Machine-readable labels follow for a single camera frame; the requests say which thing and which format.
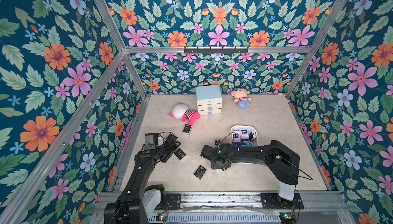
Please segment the black packet mid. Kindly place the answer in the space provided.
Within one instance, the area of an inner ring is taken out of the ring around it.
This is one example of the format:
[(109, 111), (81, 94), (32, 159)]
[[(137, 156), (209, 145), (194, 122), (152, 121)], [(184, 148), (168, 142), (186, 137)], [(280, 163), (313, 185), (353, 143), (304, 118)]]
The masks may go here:
[(185, 152), (184, 152), (181, 148), (178, 148), (178, 149), (174, 152), (174, 155), (175, 155), (180, 161), (183, 160), (183, 159), (186, 157)]

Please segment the pink tissue pack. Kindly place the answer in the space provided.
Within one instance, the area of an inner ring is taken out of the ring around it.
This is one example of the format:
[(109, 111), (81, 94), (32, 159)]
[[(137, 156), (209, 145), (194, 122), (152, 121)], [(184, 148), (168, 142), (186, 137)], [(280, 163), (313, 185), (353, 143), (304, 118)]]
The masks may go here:
[(232, 132), (231, 142), (235, 142), (235, 143), (241, 142), (241, 133), (240, 133), (240, 131), (233, 131)]

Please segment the black packet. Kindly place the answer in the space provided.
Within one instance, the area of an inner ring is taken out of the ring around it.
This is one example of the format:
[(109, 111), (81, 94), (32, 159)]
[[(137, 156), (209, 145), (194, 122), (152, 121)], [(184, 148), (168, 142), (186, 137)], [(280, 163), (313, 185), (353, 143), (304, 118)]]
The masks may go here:
[(200, 165), (197, 170), (194, 172), (194, 176), (197, 177), (199, 180), (202, 179), (202, 177), (205, 175), (207, 169)]
[(256, 139), (256, 131), (251, 131), (249, 133), (249, 140), (253, 142)]
[(189, 125), (189, 124), (185, 124), (185, 126), (184, 126), (184, 128), (183, 128), (183, 133), (184, 134), (186, 134), (186, 135), (189, 135), (190, 134), (190, 132), (191, 132), (191, 129), (192, 129), (192, 126), (191, 125)]

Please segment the white oval storage tray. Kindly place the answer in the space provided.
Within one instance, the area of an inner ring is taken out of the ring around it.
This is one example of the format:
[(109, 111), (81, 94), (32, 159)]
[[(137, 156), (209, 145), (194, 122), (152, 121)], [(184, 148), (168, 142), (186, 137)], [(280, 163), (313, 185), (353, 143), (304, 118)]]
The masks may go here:
[(255, 128), (246, 125), (235, 125), (230, 131), (230, 142), (237, 147), (257, 147), (259, 141)]

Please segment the white blue tissue pack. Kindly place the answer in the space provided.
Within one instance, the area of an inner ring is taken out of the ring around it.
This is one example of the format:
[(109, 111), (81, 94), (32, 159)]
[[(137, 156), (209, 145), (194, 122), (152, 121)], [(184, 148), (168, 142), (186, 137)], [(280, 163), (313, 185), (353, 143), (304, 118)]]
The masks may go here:
[(248, 141), (249, 140), (249, 133), (247, 132), (247, 129), (242, 128), (240, 130), (241, 133), (241, 141)]

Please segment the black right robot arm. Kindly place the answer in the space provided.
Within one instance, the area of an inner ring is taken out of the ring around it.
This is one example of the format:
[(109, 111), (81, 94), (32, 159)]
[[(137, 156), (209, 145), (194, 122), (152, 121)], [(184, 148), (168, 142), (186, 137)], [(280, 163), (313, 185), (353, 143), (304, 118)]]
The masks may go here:
[(299, 179), (300, 156), (279, 141), (273, 140), (269, 145), (257, 147), (221, 144), (216, 148), (205, 145), (201, 151), (201, 157), (210, 161), (213, 170), (225, 171), (236, 163), (266, 166), (280, 182), (279, 198), (287, 201), (294, 200)]

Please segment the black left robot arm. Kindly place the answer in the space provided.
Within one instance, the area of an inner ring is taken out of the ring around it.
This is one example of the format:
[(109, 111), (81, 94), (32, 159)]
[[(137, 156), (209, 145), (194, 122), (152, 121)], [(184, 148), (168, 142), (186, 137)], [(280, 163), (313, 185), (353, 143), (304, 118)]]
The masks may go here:
[(155, 166), (167, 162), (181, 145), (175, 134), (167, 134), (167, 138), (161, 133), (145, 135), (145, 143), (135, 156), (133, 173), (125, 189), (104, 210), (105, 224), (148, 224), (156, 209), (163, 213), (179, 209), (179, 194), (167, 196), (163, 185), (147, 185)]

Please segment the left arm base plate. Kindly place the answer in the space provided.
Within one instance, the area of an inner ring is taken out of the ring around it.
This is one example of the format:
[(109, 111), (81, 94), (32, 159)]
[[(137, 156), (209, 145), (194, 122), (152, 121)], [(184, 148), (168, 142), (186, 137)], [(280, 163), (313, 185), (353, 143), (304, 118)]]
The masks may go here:
[(181, 204), (181, 197), (182, 195), (179, 193), (165, 194), (161, 198), (161, 202), (157, 206), (157, 209), (161, 211), (179, 210)]

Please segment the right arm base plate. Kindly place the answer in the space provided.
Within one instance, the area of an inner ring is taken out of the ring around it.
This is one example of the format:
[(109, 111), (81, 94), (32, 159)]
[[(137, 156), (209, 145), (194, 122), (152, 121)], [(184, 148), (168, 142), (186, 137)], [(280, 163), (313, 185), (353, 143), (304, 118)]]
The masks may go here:
[(265, 209), (276, 209), (276, 210), (292, 210), (292, 209), (304, 209), (303, 201), (299, 193), (294, 194), (293, 200), (286, 200), (278, 195), (278, 193), (261, 193), (261, 202)]

